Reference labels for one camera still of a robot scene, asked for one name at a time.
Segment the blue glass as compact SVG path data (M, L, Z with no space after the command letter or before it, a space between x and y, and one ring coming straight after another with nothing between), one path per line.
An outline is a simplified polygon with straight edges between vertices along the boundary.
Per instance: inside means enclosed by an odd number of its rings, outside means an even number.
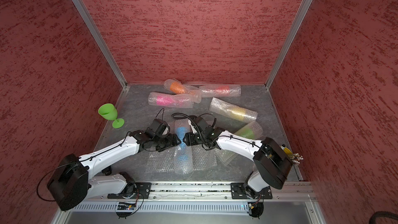
M189 132L191 132L191 126L188 119L175 121L175 134L181 141L174 155L174 171L178 175L186 175L194 171L192 149L183 142L183 138Z

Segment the clear bubble wrap sheet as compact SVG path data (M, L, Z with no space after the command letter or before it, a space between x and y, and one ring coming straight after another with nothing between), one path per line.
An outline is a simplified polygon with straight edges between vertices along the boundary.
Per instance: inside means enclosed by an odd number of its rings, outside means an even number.
M201 145L190 146L193 154L194 171L204 171L217 165L217 159L213 150L207 151ZM174 172L174 155L177 146L162 152L150 153L146 170L147 173L171 173Z

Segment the light green wine glass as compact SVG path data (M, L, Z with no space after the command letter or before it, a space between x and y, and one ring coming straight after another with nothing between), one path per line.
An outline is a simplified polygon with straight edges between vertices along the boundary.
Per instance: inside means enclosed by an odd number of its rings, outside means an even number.
M100 106L97 112L104 119L112 121L112 127L115 129L119 129L124 125L124 119L118 117L118 111L111 103Z

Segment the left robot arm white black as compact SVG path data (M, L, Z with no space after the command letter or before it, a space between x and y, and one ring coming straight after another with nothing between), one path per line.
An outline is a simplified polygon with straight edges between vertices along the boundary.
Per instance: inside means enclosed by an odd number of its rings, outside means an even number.
M126 172L113 174L112 165L142 151L162 152L180 143L165 121L154 119L145 131L129 131L124 139L101 150L80 157L65 156L51 171L47 189L62 211L98 196L137 198L139 190L135 180Z

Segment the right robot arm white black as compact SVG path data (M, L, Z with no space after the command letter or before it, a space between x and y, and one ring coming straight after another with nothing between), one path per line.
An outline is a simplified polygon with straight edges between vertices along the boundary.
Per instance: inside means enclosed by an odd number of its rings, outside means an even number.
M247 139L223 128L214 128L202 117L189 118L188 124L192 131L184 136L187 146L231 151L254 163L255 169L244 183L247 192L257 194L267 187L283 188L293 161L273 139Z

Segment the pink glass in bubble wrap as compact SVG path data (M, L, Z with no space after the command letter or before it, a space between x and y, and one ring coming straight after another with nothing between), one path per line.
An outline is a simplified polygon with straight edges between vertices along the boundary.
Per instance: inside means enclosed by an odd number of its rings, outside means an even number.
M170 108L193 108L194 102L190 94L165 94L151 92L148 96L148 104Z

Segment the yellow glass in bubble wrap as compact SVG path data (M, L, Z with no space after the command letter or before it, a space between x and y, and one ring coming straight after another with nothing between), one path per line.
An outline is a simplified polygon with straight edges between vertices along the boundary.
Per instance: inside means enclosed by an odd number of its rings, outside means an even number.
M212 98L209 111L244 123L257 120L258 113L218 98Z

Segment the red glass in bubble wrap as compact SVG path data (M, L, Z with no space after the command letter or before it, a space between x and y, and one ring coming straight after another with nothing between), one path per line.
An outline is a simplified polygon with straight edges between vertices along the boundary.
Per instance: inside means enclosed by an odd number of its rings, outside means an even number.
M241 86L229 84L208 84L199 86L202 97L240 97Z

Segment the dark green glass in wrap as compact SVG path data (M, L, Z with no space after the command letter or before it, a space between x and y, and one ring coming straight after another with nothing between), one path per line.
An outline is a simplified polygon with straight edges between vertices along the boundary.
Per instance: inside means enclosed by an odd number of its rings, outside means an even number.
M234 135L250 140L259 140L262 134L263 134L263 129L256 121L253 121L245 125L244 127L242 127L241 129L239 129L234 133ZM224 166L227 166L233 159L235 159L238 156L237 153L228 150L217 149L215 153Z

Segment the left base wiring board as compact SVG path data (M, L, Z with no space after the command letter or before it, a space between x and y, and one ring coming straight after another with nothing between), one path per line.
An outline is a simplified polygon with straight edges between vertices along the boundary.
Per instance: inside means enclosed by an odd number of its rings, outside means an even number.
M116 207L116 214L119 218L127 218L136 211L136 203L119 202Z

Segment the right base wiring plug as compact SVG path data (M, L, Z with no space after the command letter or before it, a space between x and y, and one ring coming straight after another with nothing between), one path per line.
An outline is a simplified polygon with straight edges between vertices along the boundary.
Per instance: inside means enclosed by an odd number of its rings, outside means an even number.
M260 218L260 216L264 212L263 203L249 204L248 207L249 207L248 214L252 218Z

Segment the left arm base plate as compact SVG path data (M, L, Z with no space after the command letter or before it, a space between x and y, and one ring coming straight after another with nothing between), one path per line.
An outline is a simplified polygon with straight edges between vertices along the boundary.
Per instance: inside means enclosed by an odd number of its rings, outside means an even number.
M152 183L128 183L119 194L108 194L108 199L148 199Z

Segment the aluminium front rail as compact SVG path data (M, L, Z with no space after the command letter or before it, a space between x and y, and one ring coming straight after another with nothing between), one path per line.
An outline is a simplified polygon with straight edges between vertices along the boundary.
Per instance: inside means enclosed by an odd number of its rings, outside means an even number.
M248 201L252 199L232 199L231 182L227 181L153 181L147 201L187 201L187 202L221 202ZM309 202L317 201L312 184L306 181L288 181L283 188L271 188L272 199L260 201L275 202Z

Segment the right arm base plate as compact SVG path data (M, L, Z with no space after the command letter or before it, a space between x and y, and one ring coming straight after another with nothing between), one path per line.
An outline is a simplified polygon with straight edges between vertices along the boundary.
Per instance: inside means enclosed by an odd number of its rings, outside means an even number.
M231 183L232 199L252 199L252 200L269 200L272 199L272 192L270 186L263 188L260 192L251 189L245 183Z

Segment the right aluminium corner post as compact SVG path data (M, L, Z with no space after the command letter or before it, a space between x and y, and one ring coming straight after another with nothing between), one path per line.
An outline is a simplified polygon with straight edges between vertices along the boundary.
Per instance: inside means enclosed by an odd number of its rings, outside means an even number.
M296 12L296 15L294 17L294 20L292 22L292 25L289 29L289 32L287 34L287 37L280 49L280 52L277 56L277 59L275 61L275 64L273 65L273 68L271 70L271 73L267 79L267 81L265 82L265 86L266 86L266 90L270 91L271 89L271 85L274 81L274 79L276 78L276 75L280 69L280 67L282 66L282 63L290 49L291 44L294 41L294 38L298 32L298 30L301 27L301 24L309 10L309 7L311 6L313 0L302 0L301 4Z

